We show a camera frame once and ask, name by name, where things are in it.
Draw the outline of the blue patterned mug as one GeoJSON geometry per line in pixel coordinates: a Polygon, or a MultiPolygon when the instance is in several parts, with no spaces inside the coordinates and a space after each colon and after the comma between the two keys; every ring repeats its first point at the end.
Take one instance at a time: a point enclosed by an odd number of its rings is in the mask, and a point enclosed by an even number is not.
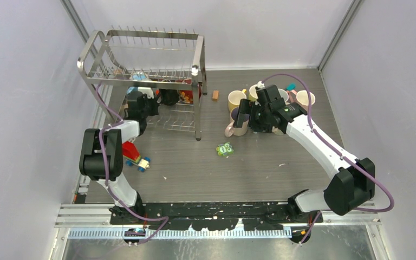
{"type": "MultiPolygon", "coordinates": [[[[134,73],[129,77],[129,79],[135,81],[149,81],[149,78],[145,73],[134,73]]],[[[129,93],[134,91],[138,91],[138,87],[130,86],[127,89],[126,94],[128,95],[129,93]]]]}

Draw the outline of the lime green mug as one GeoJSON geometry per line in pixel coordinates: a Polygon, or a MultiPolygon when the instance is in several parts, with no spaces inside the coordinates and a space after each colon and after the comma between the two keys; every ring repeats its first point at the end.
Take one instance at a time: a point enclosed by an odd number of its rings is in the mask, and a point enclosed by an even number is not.
{"type": "Polygon", "coordinates": [[[249,88],[248,90],[248,99],[251,101],[256,101],[257,100],[257,93],[256,93],[256,87],[257,85],[253,85],[249,88]]]}

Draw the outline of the beige patterned mug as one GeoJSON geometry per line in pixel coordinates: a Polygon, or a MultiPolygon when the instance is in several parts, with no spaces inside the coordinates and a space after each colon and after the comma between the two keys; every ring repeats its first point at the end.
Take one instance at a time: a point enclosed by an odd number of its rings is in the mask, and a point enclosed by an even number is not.
{"type": "Polygon", "coordinates": [[[276,135],[284,135],[284,133],[280,129],[276,128],[276,127],[273,127],[272,128],[272,133],[274,133],[276,135]]]}

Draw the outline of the yellow cup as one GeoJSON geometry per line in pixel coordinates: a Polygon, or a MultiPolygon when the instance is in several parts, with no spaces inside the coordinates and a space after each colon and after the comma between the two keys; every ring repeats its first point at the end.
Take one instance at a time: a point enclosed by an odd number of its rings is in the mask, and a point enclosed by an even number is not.
{"type": "Polygon", "coordinates": [[[239,107],[240,102],[242,99],[247,98],[247,90],[234,90],[231,91],[227,96],[227,106],[229,111],[231,112],[234,108],[239,107]]]}

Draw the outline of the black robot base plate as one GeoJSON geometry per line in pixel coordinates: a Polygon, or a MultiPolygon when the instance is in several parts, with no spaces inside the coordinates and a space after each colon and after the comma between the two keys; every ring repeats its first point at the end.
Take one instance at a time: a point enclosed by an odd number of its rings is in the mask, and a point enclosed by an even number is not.
{"type": "Polygon", "coordinates": [[[203,202],[203,203],[145,203],[138,209],[139,219],[126,209],[113,206],[112,225],[145,224],[156,230],[162,217],[168,217],[163,230],[186,231],[231,231],[242,224],[245,231],[280,230],[285,224],[307,227],[315,220],[317,211],[292,213],[286,203],[264,202],[203,202]]]}

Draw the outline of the pink faceted mug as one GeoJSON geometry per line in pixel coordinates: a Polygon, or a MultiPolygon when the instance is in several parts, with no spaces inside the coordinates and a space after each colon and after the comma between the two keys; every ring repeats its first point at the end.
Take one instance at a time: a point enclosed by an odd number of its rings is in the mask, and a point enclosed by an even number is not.
{"type": "Polygon", "coordinates": [[[315,95],[312,92],[308,94],[306,90],[291,90],[290,98],[292,102],[298,103],[306,111],[308,111],[309,105],[312,106],[316,101],[315,95]]]}

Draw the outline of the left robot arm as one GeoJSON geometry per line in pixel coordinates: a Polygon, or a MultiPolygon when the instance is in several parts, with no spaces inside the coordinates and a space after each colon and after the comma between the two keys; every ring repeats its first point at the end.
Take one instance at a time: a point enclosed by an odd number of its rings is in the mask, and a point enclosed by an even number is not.
{"type": "Polygon", "coordinates": [[[102,99],[100,102],[119,121],[103,128],[85,130],[79,170],[109,193],[114,200],[114,210],[123,212],[131,224],[139,224],[144,219],[145,208],[139,192],[131,187],[123,173],[123,144],[144,133],[147,118],[158,114],[159,104],[156,97],[147,93],[130,92],[127,95],[127,117],[123,118],[102,99]]]}

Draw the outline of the black cup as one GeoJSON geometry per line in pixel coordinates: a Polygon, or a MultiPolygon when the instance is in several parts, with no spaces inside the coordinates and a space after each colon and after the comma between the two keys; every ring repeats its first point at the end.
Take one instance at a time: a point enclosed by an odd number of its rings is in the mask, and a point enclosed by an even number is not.
{"type": "Polygon", "coordinates": [[[159,89],[160,90],[160,104],[166,106],[173,106],[179,102],[179,93],[175,89],[159,89]]]}

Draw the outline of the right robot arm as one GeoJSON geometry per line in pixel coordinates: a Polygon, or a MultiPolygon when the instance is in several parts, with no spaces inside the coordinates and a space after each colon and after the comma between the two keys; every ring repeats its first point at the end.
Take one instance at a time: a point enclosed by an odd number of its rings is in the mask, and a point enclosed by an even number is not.
{"type": "Polygon", "coordinates": [[[294,222],[302,222],[309,212],[331,210],[343,216],[375,195],[375,165],[358,159],[332,141],[308,116],[299,103],[287,104],[275,85],[256,89],[257,99],[241,99],[233,127],[249,117],[248,126],[256,132],[279,129],[297,141],[322,166],[330,178],[326,188],[303,190],[288,198],[286,211],[294,222]]]}

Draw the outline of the pale pink marbled mug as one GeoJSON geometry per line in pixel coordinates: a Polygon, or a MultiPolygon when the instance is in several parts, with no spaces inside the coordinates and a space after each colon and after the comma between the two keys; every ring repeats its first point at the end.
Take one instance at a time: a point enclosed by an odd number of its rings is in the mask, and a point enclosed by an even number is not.
{"type": "Polygon", "coordinates": [[[248,131],[250,115],[245,114],[241,119],[238,119],[238,110],[239,107],[236,107],[230,112],[229,124],[224,131],[226,137],[242,136],[248,131]]]}

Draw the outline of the salmon floral mug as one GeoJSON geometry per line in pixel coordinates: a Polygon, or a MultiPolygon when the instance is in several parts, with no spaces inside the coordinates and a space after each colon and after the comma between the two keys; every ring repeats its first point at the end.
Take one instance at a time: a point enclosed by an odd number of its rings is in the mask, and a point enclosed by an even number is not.
{"type": "Polygon", "coordinates": [[[287,102],[289,100],[289,95],[288,95],[288,92],[286,90],[279,88],[278,92],[279,92],[280,97],[283,98],[283,100],[285,102],[287,102]]]}

